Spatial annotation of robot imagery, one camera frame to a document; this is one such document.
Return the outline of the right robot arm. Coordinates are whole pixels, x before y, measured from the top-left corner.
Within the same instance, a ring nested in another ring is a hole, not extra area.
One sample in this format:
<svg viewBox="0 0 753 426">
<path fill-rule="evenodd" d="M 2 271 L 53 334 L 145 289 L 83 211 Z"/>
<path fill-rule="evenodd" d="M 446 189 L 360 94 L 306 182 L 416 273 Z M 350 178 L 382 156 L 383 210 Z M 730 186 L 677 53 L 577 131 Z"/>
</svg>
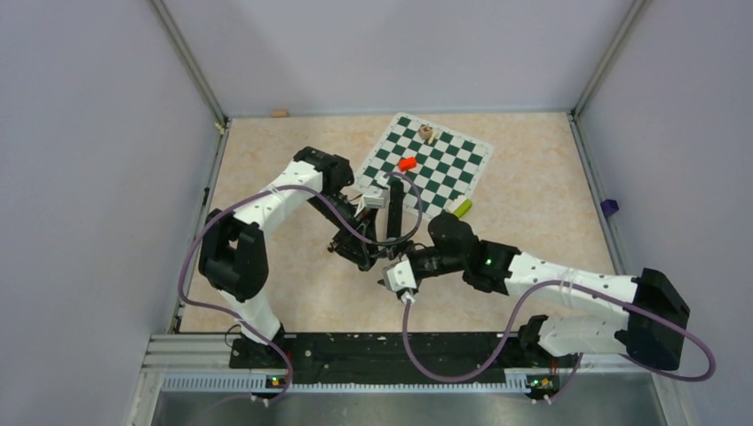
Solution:
<svg viewBox="0 0 753 426">
<path fill-rule="evenodd" d="M 568 268 L 482 240 L 450 213 L 432 219 L 428 232 L 429 248 L 407 250 L 379 280 L 402 302 L 415 299 L 423 280 L 459 272 L 484 293 L 529 294 L 585 313 L 574 319 L 543 315 L 522 327 L 520 352 L 533 366 L 554 356 L 613 353 L 653 369 L 678 370 L 690 309 L 663 272 L 646 268 L 630 276 Z"/>
</svg>

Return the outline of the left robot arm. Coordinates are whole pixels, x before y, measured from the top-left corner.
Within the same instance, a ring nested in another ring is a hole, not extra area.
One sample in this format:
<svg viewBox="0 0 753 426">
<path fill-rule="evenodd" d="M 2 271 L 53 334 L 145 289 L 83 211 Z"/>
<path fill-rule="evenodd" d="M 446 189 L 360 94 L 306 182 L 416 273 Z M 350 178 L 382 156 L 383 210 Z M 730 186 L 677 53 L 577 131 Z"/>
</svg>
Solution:
<svg viewBox="0 0 753 426">
<path fill-rule="evenodd" d="M 199 272 L 240 315 L 242 343 L 264 367 L 279 364 L 285 352 L 283 327 L 264 285 L 269 276 L 267 242 L 286 218 L 309 203 L 338 229 L 328 250 L 363 272 L 386 254 L 376 244 L 376 211 L 356 207 L 341 192 L 353 182 L 348 160 L 308 146 L 266 188 L 267 196 L 225 217 L 217 210 L 208 217 Z"/>
</svg>

